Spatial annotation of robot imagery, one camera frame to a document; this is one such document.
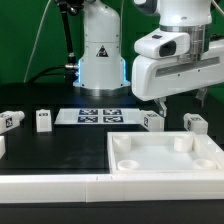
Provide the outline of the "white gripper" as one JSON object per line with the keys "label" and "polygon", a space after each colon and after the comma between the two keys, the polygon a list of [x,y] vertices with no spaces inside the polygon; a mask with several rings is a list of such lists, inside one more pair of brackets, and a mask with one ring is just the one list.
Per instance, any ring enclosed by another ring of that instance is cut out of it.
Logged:
{"label": "white gripper", "polygon": [[177,57],[154,60],[138,56],[132,67],[133,94],[142,101],[155,99],[162,117],[167,115],[166,96],[199,89],[196,100],[203,107],[207,87],[223,82],[224,39],[211,42],[197,62],[181,64]]}

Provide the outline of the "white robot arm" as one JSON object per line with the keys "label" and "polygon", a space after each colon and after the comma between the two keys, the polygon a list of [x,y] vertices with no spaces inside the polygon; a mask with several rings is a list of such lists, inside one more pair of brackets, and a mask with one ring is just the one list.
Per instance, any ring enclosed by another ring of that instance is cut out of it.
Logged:
{"label": "white robot arm", "polygon": [[121,57],[120,19],[100,0],[84,9],[84,55],[74,85],[91,95],[111,95],[128,86],[142,101],[161,104],[169,95],[224,82],[224,39],[212,41],[213,0],[133,0],[159,27],[134,44],[138,54],[126,79]]}

